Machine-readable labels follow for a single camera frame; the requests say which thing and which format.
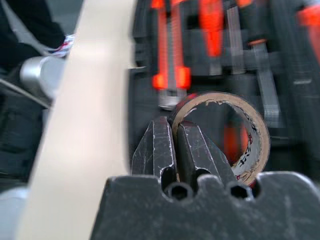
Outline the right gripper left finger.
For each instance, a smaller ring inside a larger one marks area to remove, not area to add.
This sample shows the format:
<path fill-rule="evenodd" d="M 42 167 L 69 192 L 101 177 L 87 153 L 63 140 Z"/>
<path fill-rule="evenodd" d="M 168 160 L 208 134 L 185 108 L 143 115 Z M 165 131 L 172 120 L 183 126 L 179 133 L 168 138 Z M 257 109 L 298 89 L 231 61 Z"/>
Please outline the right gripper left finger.
<path fill-rule="evenodd" d="M 176 153 L 173 134 L 165 116 L 152 120 L 131 161 L 133 175 L 152 175 L 160 180 L 176 180 Z"/>

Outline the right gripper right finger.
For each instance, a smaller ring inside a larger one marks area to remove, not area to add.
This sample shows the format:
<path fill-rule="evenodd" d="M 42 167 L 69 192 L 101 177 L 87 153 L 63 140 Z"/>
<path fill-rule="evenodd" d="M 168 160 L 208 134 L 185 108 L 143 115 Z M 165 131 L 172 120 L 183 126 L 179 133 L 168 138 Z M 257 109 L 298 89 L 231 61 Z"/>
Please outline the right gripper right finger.
<path fill-rule="evenodd" d="M 225 154 L 190 121 L 178 125 L 176 135 L 177 166 L 180 180 L 197 185 L 201 175 L 213 175 L 227 185 L 237 179 Z"/>

